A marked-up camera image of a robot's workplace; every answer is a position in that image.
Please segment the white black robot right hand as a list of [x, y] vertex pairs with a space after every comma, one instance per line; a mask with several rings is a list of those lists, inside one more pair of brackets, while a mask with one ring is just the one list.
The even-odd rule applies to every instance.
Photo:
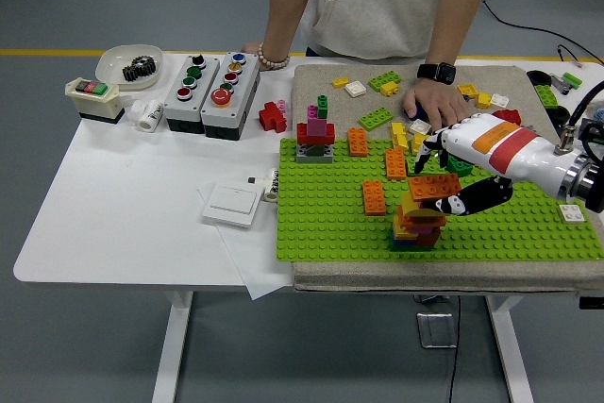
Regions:
[[578, 156], [575, 152], [557, 155], [549, 140], [488, 113], [475, 114], [425, 139], [415, 159], [416, 174], [434, 152], [442, 166], [454, 156], [491, 174], [453, 195], [422, 204], [429, 210], [459, 216], [508, 202], [513, 184], [522, 181], [536, 184], [551, 197], [569, 198], [572, 183], [568, 171]]

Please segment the person's left hand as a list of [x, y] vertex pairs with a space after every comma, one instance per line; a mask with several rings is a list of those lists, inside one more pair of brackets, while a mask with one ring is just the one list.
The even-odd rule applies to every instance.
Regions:
[[419, 78], [403, 96], [403, 109], [410, 118], [417, 115], [419, 107], [433, 131], [470, 116], [468, 104], [456, 88], [425, 78]]

